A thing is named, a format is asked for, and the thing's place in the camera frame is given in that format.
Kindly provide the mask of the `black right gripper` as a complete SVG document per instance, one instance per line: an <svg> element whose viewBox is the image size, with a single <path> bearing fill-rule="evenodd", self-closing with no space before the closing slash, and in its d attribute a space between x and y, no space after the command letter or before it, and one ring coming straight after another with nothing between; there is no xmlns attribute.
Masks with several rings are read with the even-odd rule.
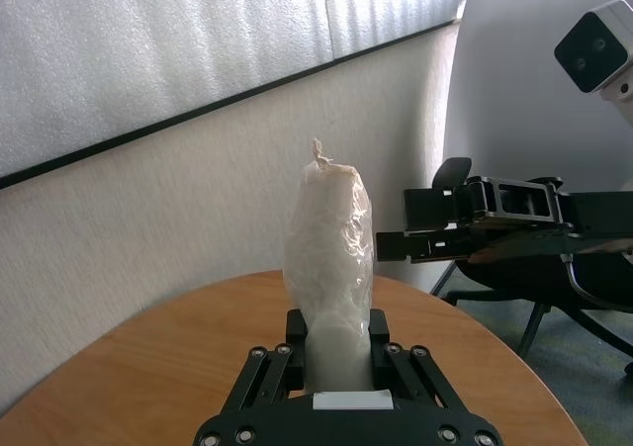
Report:
<svg viewBox="0 0 633 446"><path fill-rule="evenodd" d="M484 232L471 254L475 264L510 258L632 252L632 194L560 194L554 217L514 215Z"/></svg>

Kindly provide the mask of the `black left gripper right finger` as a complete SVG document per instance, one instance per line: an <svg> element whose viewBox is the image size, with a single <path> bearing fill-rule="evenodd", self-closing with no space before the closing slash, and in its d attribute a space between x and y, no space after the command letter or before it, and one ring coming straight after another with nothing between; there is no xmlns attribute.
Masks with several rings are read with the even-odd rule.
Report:
<svg viewBox="0 0 633 446"><path fill-rule="evenodd" d="M370 310L372 377L377 390L389 390L395 398L425 406L461 409L461 399L421 345L405 349L390 338L382 310Z"/></svg>

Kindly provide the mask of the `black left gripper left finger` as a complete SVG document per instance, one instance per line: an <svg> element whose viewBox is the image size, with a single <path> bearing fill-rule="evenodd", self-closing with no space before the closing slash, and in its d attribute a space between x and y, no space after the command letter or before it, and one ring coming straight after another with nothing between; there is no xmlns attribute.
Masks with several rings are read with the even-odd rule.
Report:
<svg viewBox="0 0 633 446"><path fill-rule="evenodd" d="M272 350L252 347L222 412L271 406L304 388L306 323L299 310L286 316L286 338Z"/></svg>

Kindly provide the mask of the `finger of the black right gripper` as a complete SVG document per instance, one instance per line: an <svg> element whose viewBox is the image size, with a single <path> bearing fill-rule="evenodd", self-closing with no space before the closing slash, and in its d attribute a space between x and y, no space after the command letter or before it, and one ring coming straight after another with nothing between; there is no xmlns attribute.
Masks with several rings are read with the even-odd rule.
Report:
<svg viewBox="0 0 633 446"><path fill-rule="evenodd" d="M514 181L474 176L453 188L404 192L405 227L409 232L459 228L510 230L564 223L559 178Z"/></svg>
<svg viewBox="0 0 633 446"><path fill-rule="evenodd" d="M405 261L411 264L467 259L496 239L491 229L455 228L416 232L377 232L379 262Z"/></svg>

